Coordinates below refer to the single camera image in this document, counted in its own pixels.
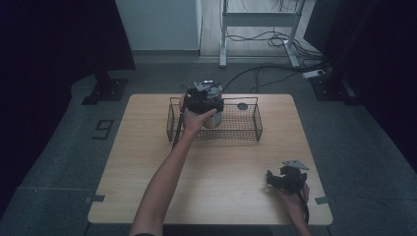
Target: metal frame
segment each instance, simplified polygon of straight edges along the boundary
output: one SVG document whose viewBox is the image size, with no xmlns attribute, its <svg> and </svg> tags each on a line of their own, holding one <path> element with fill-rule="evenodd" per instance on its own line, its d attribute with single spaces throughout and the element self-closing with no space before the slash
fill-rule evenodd
<svg viewBox="0 0 417 236">
<path fill-rule="evenodd" d="M 302 0 L 295 13 L 227 13 L 227 0 L 223 0 L 221 14 L 221 40 L 220 63 L 221 68 L 226 67 L 226 29 L 227 27 L 291 27 L 288 40 L 284 40 L 285 50 L 293 67 L 300 64 L 293 51 L 295 32 L 300 23 L 305 0 Z"/>
</svg>

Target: black cable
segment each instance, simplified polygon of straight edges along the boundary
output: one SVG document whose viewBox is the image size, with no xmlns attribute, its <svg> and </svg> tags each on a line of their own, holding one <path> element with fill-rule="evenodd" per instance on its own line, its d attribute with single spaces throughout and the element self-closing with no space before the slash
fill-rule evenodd
<svg viewBox="0 0 417 236">
<path fill-rule="evenodd" d="M 237 78 L 239 78 L 240 76 L 242 76 L 245 73 L 251 72 L 251 71 L 255 71 L 258 70 L 260 68 L 278 68 L 278 69 L 283 69 L 283 70 L 288 70 L 288 71 L 293 71 L 293 72 L 297 72 L 297 73 L 303 73 L 303 72 L 308 72 L 308 71 L 314 71 L 314 70 L 319 70 L 322 69 L 323 67 L 327 67 L 328 63 L 327 62 L 322 62 L 319 63 L 317 65 L 311 66 L 311 67 L 304 67 L 304 68 L 294 68 L 294 67 L 289 67 L 289 66 L 282 66 L 282 65 L 278 65 L 278 64 L 270 64 L 270 65 L 265 65 L 265 66 L 258 66 L 258 67 L 254 67 L 254 68 L 250 68 L 247 69 L 241 73 L 239 73 L 238 75 L 236 75 L 235 77 L 233 77 L 227 84 L 226 86 L 224 86 L 223 88 L 223 92 L 226 91 L 226 89 L 229 87 L 229 85 L 234 82 Z"/>
<path fill-rule="evenodd" d="M 260 88 L 260 87 L 269 86 L 269 85 L 272 85 L 272 84 L 275 84 L 275 83 L 278 83 L 278 82 L 284 82 L 284 81 L 288 80 L 288 78 L 290 78 L 290 77 L 292 77 L 292 76 L 295 76 L 295 75 L 297 75 L 297 74 L 300 74 L 300 73 L 301 73 L 301 72 L 292 73 L 292 74 L 290 74 L 290 75 L 288 75 L 288 76 L 284 77 L 284 79 L 282 79 L 282 80 L 276 80 L 276 81 L 268 82 L 268 83 L 263 84 L 263 85 L 258 85 L 258 87 L 257 87 L 257 88 L 256 88 L 256 87 L 252 87 L 252 88 L 251 88 L 251 93 L 252 93 L 253 89 L 257 89 L 255 93 L 260 93 L 260 90 L 259 90 L 259 88 Z"/>
</svg>

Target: right hand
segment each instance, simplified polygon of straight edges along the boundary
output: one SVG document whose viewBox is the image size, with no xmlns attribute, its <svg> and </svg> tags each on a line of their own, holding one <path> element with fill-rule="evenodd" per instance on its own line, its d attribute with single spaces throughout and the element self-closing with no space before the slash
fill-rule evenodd
<svg viewBox="0 0 417 236">
<path fill-rule="evenodd" d="M 288 193 L 285 190 L 277 189 L 279 198 L 284 203 L 285 209 L 288 213 L 302 213 L 304 215 L 304 210 L 301 206 L 301 201 L 295 193 Z M 306 203 L 309 201 L 310 187 L 307 184 L 304 184 L 303 189 L 300 191 L 301 196 L 303 196 Z"/>
</svg>

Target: black curtain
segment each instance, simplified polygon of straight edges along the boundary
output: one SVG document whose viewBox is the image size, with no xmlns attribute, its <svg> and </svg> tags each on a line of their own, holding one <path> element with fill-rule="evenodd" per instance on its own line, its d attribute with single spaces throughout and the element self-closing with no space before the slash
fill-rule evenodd
<svg viewBox="0 0 417 236">
<path fill-rule="evenodd" d="M 0 3 L 0 215 L 59 124 L 71 85 L 135 70 L 114 0 Z"/>
</svg>

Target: metal wire basket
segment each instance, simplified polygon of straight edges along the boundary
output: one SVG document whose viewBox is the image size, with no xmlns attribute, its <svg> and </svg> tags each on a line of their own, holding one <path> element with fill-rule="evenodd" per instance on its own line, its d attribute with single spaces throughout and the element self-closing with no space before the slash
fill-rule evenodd
<svg viewBox="0 0 417 236">
<path fill-rule="evenodd" d="M 180 116 L 179 97 L 171 97 L 166 134 L 172 142 L 177 132 Z M 202 127 L 197 135 L 198 141 L 203 140 L 241 140 L 259 141 L 263 127 L 257 97 L 224 98 L 224 109 L 221 124 L 214 129 Z"/>
</svg>

